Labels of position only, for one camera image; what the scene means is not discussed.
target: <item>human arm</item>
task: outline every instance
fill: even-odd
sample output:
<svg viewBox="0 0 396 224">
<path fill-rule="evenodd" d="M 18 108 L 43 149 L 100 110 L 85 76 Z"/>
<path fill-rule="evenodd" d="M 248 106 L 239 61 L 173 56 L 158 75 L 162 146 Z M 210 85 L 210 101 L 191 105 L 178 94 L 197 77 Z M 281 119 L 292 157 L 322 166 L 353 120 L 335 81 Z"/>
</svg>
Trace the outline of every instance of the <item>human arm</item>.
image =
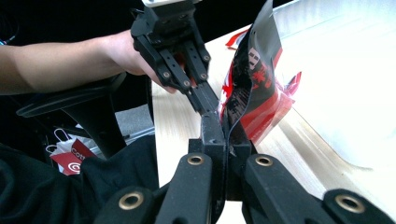
<svg viewBox="0 0 396 224">
<path fill-rule="evenodd" d="M 129 31 L 77 43 L 0 47 L 0 94 L 62 91 L 123 71 L 160 83 L 134 50 Z"/>
</svg>

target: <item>black chair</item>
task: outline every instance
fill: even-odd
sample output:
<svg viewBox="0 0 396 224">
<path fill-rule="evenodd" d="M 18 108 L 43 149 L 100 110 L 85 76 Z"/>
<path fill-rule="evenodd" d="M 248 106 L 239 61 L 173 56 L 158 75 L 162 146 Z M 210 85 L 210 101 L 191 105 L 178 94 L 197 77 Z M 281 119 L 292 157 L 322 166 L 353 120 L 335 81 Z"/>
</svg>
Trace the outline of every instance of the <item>black chair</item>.
<svg viewBox="0 0 396 224">
<path fill-rule="evenodd" d="M 17 114 L 30 118 L 62 110 L 81 125 L 83 130 L 77 135 L 86 133 L 109 158 L 126 147 L 111 99 L 126 76 L 122 73 L 71 90 L 38 94 Z"/>
</svg>

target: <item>red bag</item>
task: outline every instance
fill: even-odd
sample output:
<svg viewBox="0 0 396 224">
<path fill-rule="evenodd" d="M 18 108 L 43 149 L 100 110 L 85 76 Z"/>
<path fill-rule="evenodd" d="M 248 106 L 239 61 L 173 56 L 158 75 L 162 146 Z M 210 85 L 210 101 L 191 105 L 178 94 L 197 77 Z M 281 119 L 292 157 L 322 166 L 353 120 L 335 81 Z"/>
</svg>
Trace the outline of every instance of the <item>red bag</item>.
<svg viewBox="0 0 396 224">
<path fill-rule="evenodd" d="M 272 5 L 266 1 L 249 30 L 227 43 L 235 48 L 233 42 L 240 40 L 219 103 L 220 118 L 227 113 L 231 127 L 240 120 L 254 144 L 260 143 L 291 109 L 291 96 L 301 78 L 299 73 L 282 86 L 275 77 L 282 46 Z"/>
</svg>

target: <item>human hand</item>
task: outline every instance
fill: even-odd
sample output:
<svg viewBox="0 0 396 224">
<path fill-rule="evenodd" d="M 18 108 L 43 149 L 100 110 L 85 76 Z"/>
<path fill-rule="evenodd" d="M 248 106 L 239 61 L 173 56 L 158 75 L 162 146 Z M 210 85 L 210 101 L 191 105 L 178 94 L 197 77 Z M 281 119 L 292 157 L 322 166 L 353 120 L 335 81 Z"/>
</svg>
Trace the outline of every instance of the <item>human hand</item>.
<svg viewBox="0 0 396 224">
<path fill-rule="evenodd" d="M 170 93 L 177 91 L 161 84 L 151 66 L 140 55 L 139 51 L 134 49 L 134 39 L 131 37 L 129 30 L 111 36 L 108 41 L 108 54 L 122 69 L 136 76 L 148 75 L 151 80 Z"/>
</svg>

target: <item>wooden table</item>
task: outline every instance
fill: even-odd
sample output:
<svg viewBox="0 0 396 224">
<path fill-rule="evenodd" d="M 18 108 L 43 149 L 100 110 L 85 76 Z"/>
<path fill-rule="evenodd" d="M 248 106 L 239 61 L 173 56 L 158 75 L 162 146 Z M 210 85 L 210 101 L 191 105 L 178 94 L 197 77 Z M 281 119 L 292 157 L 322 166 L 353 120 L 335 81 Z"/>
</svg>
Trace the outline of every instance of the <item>wooden table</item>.
<svg viewBox="0 0 396 224">
<path fill-rule="evenodd" d="M 282 18 L 281 11 L 276 15 L 279 26 L 281 20 L 285 19 Z M 233 50 L 225 47 L 225 43 L 231 35 L 241 30 L 206 44 L 212 57 L 208 81 L 218 95 L 234 54 Z M 282 31 L 280 34 L 282 45 L 292 46 L 287 42 L 290 37 L 282 36 Z M 298 53 L 301 52 L 284 46 L 276 70 L 295 64 Z M 309 82 L 310 75 L 324 70 L 323 67 L 309 68 L 308 63 L 304 65 L 302 81 L 305 79 Z M 160 184 L 163 185 L 171 180 L 179 159 L 188 152 L 189 138 L 199 137 L 200 116 L 193 111 L 184 95 L 169 94 L 156 85 L 153 85 L 153 104 Z M 305 121 L 297 108 L 293 108 L 256 146 L 259 152 L 278 158 L 304 188 L 316 197 L 322 198 L 328 189 L 350 189 L 369 199 L 396 220 L 396 206 L 393 205 L 396 201 L 396 165 L 372 169 L 346 162 Z M 227 202 L 223 213 L 226 215 L 221 217 L 219 223 L 231 223 L 230 220 L 233 223 L 244 223 L 241 217 L 235 215 L 234 209 L 239 210 L 240 204 Z"/>
</svg>

